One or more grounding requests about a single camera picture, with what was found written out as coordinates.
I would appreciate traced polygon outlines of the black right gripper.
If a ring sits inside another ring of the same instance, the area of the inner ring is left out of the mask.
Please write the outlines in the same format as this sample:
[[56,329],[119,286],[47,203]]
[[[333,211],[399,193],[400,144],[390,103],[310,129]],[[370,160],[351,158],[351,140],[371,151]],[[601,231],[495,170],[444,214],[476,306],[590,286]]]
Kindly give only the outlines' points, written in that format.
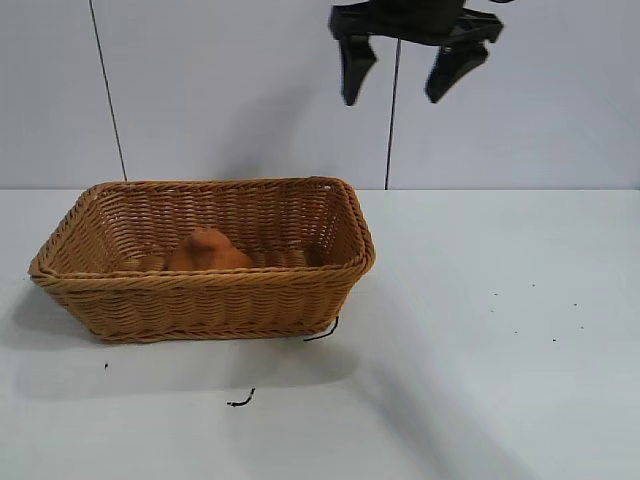
[[496,15],[467,9],[457,0],[336,5],[329,16],[329,30],[339,40],[343,101],[347,106],[356,103],[377,61],[370,36],[442,46],[425,86],[426,96],[436,104],[461,78],[485,63],[489,52],[483,41],[496,42],[502,29]]

